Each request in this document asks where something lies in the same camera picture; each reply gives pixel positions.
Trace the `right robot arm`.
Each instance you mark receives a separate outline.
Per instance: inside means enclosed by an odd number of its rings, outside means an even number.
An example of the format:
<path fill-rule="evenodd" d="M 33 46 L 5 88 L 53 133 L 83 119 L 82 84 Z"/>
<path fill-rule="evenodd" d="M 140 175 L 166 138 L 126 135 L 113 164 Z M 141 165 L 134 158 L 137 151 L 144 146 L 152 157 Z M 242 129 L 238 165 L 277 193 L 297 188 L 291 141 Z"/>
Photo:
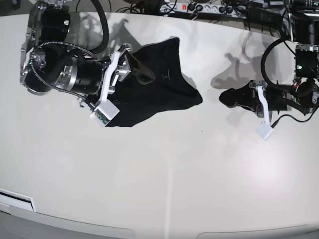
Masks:
<path fill-rule="evenodd" d="M 74 95 L 92 110 L 97 107 L 91 96 L 101 96 L 102 87 L 112 94 L 117 81 L 134 75 L 141 84 L 155 80 L 151 69 L 130 53 L 129 45 L 118 50 L 119 61 L 111 70 L 112 53 L 99 61 L 109 42 L 109 28 L 98 0 L 92 1 L 102 27 L 101 43 L 87 50 L 65 41 L 70 28 L 69 7 L 64 0 L 38 0 L 29 13 L 25 43 L 21 47 L 20 83 L 35 95 L 55 89 Z"/>

